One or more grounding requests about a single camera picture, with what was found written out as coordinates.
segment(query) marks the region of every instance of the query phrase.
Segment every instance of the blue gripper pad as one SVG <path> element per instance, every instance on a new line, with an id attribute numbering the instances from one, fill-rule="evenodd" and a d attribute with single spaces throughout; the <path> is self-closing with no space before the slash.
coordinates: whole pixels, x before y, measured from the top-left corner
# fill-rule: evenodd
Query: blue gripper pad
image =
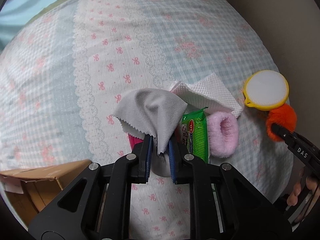
<path id="1" fill-rule="evenodd" d="M 148 182 L 149 177 L 150 177 L 152 148 L 153 148 L 153 137 L 150 136 L 148 152 L 147 152 L 147 157 L 146 157 L 146 182 Z"/>
<path id="2" fill-rule="evenodd" d="M 176 183 L 176 163 L 174 159 L 173 145 L 171 140 L 169 140 L 169 143 L 168 143 L 168 155 L 169 155 L 171 179 L 173 183 Z"/>

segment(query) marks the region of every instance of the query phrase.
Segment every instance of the green snack package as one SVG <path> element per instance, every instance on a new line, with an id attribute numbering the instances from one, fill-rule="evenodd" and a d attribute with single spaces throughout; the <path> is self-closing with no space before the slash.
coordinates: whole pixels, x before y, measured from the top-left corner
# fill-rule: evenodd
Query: green snack package
<path id="1" fill-rule="evenodd" d="M 209 162 L 209 143 L 207 131 L 207 119 L 204 107 L 198 111 L 184 114 L 181 121 L 182 142 L 187 146 L 190 154 Z"/>

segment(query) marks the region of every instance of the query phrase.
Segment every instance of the bed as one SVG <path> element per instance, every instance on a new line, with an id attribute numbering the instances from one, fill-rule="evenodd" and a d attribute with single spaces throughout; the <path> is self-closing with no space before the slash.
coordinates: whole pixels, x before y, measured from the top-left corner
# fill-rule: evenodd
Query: bed
<path id="1" fill-rule="evenodd" d="M 82 159 L 104 165 L 129 153 L 111 113 L 132 90 L 216 73 L 243 106 L 244 81 L 259 70 L 278 71 L 226 0 L 59 0 L 5 47 L 0 66 L 1 170 Z M 211 163 L 231 163 L 274 202 L 293 156 L 268 138 L 265 118 L 244 107 L 235 154 Z M 152 173 L 148 184 L 133 185 L 131 238 L 188 238 L 187 192 Z M 10 208 L 3 189 L 1 195 Z"/>

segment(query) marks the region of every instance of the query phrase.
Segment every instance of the pink fuzzy hair tie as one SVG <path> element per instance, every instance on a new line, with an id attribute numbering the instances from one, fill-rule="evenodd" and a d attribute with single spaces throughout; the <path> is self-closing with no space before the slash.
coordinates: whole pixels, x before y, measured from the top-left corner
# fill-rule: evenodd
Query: pink fuzzy hair tie
<path id="1" fill-rule="evenodd" d="M 238 145 L 239 128 L 237 119 L 231 113 L 216 112 L 207 116 L 210 154 L 227 158 Z"/>

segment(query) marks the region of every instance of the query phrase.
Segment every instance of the white paper towel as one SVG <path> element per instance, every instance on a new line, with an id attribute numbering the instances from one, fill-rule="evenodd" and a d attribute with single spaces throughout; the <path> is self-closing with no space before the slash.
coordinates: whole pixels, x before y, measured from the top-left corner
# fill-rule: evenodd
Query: white paper towel
<path id="1" fill-rule="evenodd" d="M 207 106 L 204 111 L 208 114 L 231 112 L 238 118 L 242 112 L 242 107 L 215 73 L 192 85 L 178 81 L 173 84 L 170 92 L 197 108 Z"/>

